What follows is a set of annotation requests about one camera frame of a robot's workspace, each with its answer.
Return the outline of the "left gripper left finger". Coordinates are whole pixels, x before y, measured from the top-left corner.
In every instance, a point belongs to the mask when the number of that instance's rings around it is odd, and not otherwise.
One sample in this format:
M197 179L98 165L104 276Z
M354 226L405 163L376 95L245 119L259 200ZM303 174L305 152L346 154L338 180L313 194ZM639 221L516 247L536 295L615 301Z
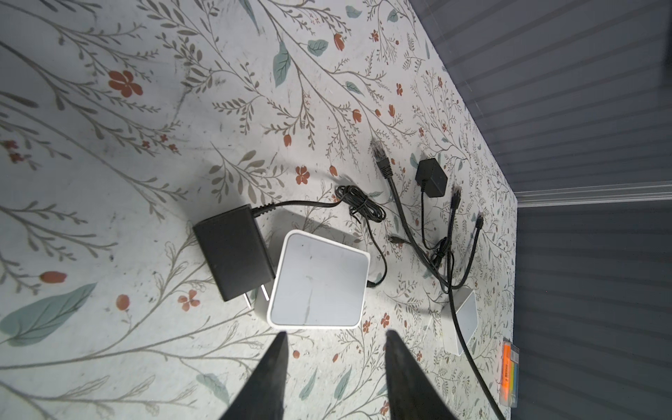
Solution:
M279 332L220 419L282 419L288 363L287 332Z

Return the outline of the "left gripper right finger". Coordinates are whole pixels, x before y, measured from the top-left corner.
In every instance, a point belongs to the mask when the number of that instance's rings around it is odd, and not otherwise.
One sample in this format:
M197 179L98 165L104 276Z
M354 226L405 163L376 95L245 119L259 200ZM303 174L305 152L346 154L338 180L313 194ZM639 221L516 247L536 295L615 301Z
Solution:
M386 332L385 368L391 419L456 419L394 330Z

